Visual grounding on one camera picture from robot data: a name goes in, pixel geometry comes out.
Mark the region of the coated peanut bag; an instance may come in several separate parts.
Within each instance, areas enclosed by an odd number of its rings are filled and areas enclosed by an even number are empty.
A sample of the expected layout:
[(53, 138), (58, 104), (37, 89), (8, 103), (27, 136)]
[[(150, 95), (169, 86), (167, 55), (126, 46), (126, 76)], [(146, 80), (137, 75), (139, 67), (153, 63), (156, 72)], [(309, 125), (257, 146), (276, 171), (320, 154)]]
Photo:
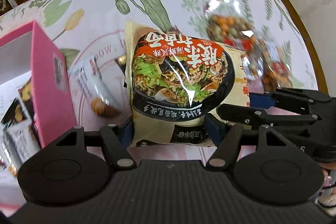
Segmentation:
[(205, 0), (207, 34), (213, 41), (240, 50), (248, 81), (269, 92), (292, 88), (293, 76), (268, 28), (255, 28), (248, 0)]

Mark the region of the white snack packet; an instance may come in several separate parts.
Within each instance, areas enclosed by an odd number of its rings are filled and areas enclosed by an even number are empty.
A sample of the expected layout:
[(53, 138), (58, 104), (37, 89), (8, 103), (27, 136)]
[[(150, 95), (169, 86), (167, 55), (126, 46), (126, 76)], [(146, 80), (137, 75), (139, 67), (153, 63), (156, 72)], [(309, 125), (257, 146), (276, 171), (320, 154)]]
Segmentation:
[(1, 124), (1, 148), (15, 172), (41, 149), (29, 121)]

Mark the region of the black yellow snack packet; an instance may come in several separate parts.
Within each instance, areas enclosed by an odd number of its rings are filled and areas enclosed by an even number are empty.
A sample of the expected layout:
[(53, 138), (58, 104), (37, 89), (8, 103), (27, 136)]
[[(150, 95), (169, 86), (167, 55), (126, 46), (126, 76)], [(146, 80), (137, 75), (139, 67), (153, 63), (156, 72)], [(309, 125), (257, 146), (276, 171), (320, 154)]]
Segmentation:
[(25, 105), (31, 119), (34, 118), (33, 89), (31, 78), (18, 90), (19, 95)]

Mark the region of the floral bed sheet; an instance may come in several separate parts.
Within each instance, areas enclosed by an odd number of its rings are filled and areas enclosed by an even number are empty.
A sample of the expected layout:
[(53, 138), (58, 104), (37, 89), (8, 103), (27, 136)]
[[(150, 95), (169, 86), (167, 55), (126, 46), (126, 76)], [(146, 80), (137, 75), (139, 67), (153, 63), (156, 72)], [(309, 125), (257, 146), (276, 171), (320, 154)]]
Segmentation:
[[(183, 34), (206, 37), (206, 0), (30, 0), (1, 16), (1, 35), (36, 21), (59, 48), (77, 51), (76, 60), (94, 53), (107, 71), (120, 75), (115, 58), (123, 51), (128, 19), (159, 29), (158, 20)], [(245, 16), (273, 39), (285, 55), (296, 88), (317, 89), (317, 79), (304, 39), (281, 0), (236, 0), (221, 5), (223, 15)]]

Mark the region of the black cookie packet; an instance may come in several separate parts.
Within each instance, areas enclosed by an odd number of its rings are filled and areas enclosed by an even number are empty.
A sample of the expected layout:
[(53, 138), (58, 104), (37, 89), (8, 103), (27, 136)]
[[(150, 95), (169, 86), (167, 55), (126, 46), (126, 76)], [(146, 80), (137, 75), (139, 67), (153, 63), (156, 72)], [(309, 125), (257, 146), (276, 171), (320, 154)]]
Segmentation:
[(14, 124), (21, 123), (24, 120), (26, 120), (26, 116), (21, 108), (19, 100), (16, 98), (7, 109), (1, 123), (5, 126), (12, 126)]

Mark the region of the instant noodle bag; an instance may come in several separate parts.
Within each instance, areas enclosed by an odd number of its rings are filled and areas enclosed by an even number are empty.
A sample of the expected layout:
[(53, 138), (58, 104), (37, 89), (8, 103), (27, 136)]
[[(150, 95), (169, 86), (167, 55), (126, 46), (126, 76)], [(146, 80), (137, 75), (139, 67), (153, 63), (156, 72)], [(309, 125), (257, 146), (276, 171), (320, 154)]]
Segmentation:
[(132, 147), (209, 146), (205, 116), (226, 103), (250, 105), (242, 52), (183, 34), (164, 34), (131, 20), (125, 26), (125, 82)]

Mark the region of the pink storage box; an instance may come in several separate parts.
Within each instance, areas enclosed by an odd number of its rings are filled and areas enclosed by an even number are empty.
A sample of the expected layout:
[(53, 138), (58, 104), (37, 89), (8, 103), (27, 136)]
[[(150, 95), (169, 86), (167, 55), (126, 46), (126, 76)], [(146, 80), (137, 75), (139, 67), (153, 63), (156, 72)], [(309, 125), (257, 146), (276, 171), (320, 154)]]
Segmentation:
[(77, 125), (65, 59), (36, 21), (1, 38), (1, 86), (9, 95), (13, 81), (31, 73), (35, 124), (42, 147)]

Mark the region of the white wrapped snack bar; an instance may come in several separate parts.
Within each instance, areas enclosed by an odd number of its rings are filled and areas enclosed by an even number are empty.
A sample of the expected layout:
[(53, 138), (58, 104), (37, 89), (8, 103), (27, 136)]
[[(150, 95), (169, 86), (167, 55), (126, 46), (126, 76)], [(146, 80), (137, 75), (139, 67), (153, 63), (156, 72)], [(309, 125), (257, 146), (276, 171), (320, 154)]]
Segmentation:
[(95, 115), (113, 118), (120, 114), (118, 102), (103, 82), (94, 56), (76, 64), (73, 74)]

